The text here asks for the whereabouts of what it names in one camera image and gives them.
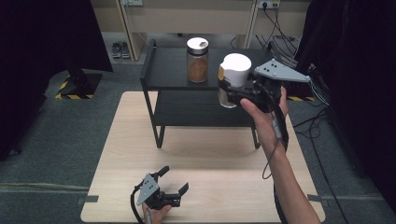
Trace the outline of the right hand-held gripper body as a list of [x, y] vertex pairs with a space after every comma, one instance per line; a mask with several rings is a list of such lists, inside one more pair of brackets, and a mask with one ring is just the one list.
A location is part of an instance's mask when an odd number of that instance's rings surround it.
[[285, 82], [309, 83], [311, 78], [303, 75], [276, 59], [257, 66], [253, 71], [253, 87], [239, 95], [249, 99], [262, 112], [270, 113], [278, 106], [281, 98], [281, 86]]

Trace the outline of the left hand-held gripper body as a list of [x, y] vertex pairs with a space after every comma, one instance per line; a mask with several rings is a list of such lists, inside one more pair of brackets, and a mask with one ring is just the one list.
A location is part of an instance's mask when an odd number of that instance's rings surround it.
[[137, 205], [145, 203], [150, 209], [162, 209], [166, 205], [180, 207], [181, 194], [166, 194], [161, 191], [158, 179], [161, 175], [146, 174], [141, 182], [140, 193], [137, 198]]

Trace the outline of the white lid glass jar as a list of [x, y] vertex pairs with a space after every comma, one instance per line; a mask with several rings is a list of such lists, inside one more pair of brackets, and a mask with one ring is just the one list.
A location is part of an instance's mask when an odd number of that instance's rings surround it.
[[230, 53], [226, 55], [219, 65], [219, 103], [226, 108], [236, 107], [235, 103], [228, 100], [227, 89], [229, 87], [243, 90], [248, 80], [251, 60], [241, 53]]

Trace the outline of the silver lid glass jar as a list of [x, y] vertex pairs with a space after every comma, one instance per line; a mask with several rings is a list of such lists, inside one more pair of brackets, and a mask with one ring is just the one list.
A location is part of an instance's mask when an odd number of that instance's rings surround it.
[[207, 79], [208, 41], [202, 37], [193, 37], [187, 41], [188, 79], [201, 83]]

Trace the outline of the black two-tier shelf rack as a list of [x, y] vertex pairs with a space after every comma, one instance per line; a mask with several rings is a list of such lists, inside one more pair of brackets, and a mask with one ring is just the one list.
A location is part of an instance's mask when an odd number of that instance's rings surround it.
[[[227, 49], [211, 50], [208, 79], [194, 83], [187, 76], [186, 50], [159, 48], [155, 41], [150, 42], [140, 81], [157, 147], [163, 145], [167, 126], [249, 127], [256, 130], [253, 119], [244, 109], [226, 108], [219, 103], [218, 70], [229, 52]], [[252, 77], [253, 72], [249, 72], [245, 91], [252, 89]], [[281, 140], [287, 144], [286, 118], [279, 106], [271, 113], [280, 120]]]

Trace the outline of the person's left hand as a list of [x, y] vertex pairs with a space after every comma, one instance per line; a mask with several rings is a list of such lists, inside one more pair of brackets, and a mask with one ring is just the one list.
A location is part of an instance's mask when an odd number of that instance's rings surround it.
[[165, 205], [162, 209], [150, 209], [145, 203], [142, 204], [145, 224], [162, 224], [164, 217], [172, 209], [171, 205]]

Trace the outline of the person's right hand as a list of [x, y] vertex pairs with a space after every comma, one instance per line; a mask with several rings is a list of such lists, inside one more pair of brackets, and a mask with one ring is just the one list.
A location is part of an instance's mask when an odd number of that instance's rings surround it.
[[260, 111], [260, 109], [248, 99], [242, 99], [240, 104], [253, 118], [262, 148], [265, 150], [272, 150], [276, 145], [276, 135], [272, 116], [269, 113]]

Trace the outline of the black stand base striped tape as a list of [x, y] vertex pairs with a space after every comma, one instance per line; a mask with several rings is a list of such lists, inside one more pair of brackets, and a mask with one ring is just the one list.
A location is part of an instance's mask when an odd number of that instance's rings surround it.
[[309, 83], [287, 82], [285, 84], [287, 90], [287, 97], [289, 100], [300, 101], [314, 101], [314, 93], [311, 91]]
[[102, 74], [85, 73], [82, 69], [75, 69], [68, 72], [66, 80], [62, 83], [56, 99], [91, 99], [102, 78]]

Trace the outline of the grey tape strip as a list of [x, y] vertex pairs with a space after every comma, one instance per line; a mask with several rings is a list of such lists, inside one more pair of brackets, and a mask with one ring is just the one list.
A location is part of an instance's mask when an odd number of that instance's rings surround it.
[[86, 197], [79, 198], [77, 200], [77, 204], [83, 205], [84, 203], [97, 203], [98, 199], [99, 199], [99, 196], [97, 196], [97, 195], [92, 195], [92, 196], [88, 195]]
[[308, 201], [311, 201], [311, 202], [321, 203], [321, 205], [325, 206], [325, 207], [329, 206], [329, 202], [327, 200], [322, 199], [318, 195], [307, 194], [307, 199], [308, 199]]

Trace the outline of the white power strip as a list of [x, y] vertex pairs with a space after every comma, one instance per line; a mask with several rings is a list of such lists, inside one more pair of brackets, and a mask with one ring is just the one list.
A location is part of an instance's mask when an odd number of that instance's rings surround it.
[[261, 9], [276, 9], [279, 8], [280, 0], [260, 0], [258, 8]]

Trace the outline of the beige desk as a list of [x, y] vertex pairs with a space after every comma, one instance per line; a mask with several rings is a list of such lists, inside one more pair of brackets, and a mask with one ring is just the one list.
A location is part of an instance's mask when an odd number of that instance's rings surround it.
[[257, 35], [300, 36], [311, 0], [280, 0], [279, 8], [258, 8], [260, 0], [143, 0], [142, 7], [121, 0], [91, 0], [100, 30], [117, 33], [137, 61], [147, 35], [232, 35], [247, 49]]

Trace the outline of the dark curtain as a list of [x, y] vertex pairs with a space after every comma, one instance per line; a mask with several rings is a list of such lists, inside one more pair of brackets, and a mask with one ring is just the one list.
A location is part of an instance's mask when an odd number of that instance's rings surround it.
[[0, 161], [64, 71], [112, 70], [91, 0], [0, 0]]
[[396, 212], [396, 0], [310, 0], [296, 59], [323, 75], [345, 152]]

